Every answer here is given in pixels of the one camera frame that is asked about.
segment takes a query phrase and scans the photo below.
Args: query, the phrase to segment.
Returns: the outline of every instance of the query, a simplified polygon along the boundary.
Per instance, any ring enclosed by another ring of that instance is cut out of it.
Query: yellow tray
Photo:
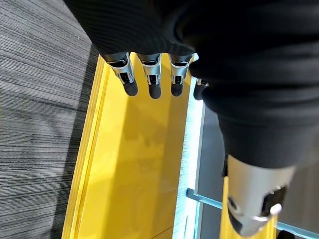
[[[131,60],[135,97],[98,59],[63,239],[172,237],[190,77],[182,95],[172,96],[164,54],[162,96],[153,100],[133,53]]]

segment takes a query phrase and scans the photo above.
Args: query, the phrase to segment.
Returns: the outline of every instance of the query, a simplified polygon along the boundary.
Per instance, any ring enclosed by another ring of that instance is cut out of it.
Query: gray carpet
[[[97,55],[62,0],[0,1],[0,238],[61,237]]]

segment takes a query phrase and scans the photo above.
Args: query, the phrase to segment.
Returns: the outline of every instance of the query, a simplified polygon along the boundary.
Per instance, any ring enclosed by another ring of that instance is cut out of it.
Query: black fabric
[[[319,122],[319,1],[190,1],[176,22],[199,60],[226,152],[249,164],[302,162]]]
[[[117,52],[187,55],[191,48],[172,44],[148,0],[65,0],[102,56]]]
[[[102,55],[195,49],[190,72],[209,83],[227,153],[270,168],[304,159],[319,122],[319,1],[66,2]]]

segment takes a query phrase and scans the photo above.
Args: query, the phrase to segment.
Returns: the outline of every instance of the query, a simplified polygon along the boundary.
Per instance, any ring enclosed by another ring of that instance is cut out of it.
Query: black fingertip
[[[180,96],[183,92],[183,85],[181,84],[171,84],[170,91],[173,96]]]
[[[150,97],[152,97],[153,99],[158,99],[161,95],[160,84],[149,85],[149,93],[150,93]]]
[[[203,90],[205,89],[205,85],[198,85],[196,84],[195,85],[195,88],[194,88],[194,98],[198,101],[202,100],[203,97],[202,97],[202,93],[203,93]]]
[[[139,91],[138,86],[136,84],[136,80],[134,80],[132,83],[123,84],[123,87],[126,94],[128,94],[129,96],[136,96],[136,94]]]

